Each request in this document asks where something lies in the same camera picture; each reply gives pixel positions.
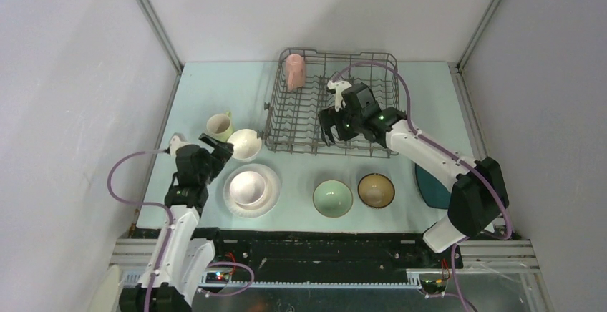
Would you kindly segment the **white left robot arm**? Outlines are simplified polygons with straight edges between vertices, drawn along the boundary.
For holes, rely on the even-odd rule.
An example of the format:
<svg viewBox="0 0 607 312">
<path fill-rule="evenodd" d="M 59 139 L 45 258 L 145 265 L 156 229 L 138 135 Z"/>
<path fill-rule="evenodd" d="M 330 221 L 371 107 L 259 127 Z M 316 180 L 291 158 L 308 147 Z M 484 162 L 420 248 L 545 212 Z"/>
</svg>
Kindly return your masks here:
<svg viewBox="0 0 607 312">
<path fill-rule="evenodd" d="M 217 178 L 233 155 L 234 146 L 207 134 L 199 138 L 201 147 L 188 142 L 180 133 L 170 138 L 167 149 L 175 161 L 163 203 L 165 222 L 147 269 L 133 288 L 120 294 L 121 311 L 191 311 L 203 271 L 225 260 L 224 244 L 209 239 L 200 245 L 194 259 L 185 265 L 188 246 L 209 197 L 208 186 Z"/>
</svg>

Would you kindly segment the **brown glazed bowl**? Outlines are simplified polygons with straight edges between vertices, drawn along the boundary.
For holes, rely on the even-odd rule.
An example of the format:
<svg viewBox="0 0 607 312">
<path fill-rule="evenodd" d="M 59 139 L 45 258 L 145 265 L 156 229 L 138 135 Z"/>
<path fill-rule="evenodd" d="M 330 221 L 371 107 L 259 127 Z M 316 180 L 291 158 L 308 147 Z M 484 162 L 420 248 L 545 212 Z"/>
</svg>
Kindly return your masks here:
<svg viewBox="0 0 607 312">
<path fill-rule="evenodd" d="M 385 175 L 370 173 L 363 176 L 357 185 L 359 199 L 368 207 L 381 209 L 390 205 L 396 190 L 392 181 Z"/>
</svg>

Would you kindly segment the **small white ribbed bowl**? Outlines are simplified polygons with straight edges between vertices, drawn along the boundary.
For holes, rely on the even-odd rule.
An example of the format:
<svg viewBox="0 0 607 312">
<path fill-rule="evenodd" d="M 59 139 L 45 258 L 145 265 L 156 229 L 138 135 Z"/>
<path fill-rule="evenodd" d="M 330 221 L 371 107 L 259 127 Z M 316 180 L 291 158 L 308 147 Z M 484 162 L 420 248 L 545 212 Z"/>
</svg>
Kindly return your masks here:
<svg viewBox="0 0 607 312">
<path fill-rule="evenodd" d="M 228 143 L 233 146 L 232 158 L 241 162 L 251 162 L 261 151 L 262 139 L 258 133 L 251 129 L 235 131 L 229 138 Z"/>
</svg>

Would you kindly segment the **pink ceramic mug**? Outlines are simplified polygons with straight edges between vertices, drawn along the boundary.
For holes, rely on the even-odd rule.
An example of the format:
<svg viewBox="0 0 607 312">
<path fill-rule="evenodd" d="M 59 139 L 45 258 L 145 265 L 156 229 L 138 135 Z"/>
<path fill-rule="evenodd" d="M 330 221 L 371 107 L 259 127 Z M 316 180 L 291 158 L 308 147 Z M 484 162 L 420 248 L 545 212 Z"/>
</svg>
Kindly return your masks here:
<svg viewBox="0 0 607 312">
<path fill-rule="evenodd" d="M 290 54 L 286 57 L 286 86 L 287 91 L 302 88 L 306 83 L 306 63 L 300 54 Z"/>
</svg>

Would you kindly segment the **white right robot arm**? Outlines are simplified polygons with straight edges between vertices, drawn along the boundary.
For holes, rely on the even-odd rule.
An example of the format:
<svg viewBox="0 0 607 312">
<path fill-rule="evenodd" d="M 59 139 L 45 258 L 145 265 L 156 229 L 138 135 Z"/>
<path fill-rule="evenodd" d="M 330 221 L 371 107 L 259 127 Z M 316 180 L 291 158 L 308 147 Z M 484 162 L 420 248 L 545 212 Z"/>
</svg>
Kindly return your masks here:
<svg viewBox="0 0 607 312">
<path fill-rule="evenodd" d="M 405 112 L 381 108 L 369 86 L 330 81 L 327 91 L 334 105 L 319 112 L 322 140 L 334 144 L 359 135 L 404 155 L 440 182 L 450 193 L 447 215 L 422 236 L 416 257 L 433 268 L 451 245 L 480 234 L 508 207 L 499 164 L 492 158 L 461 157 L 423 135 Z"/>
</svg>

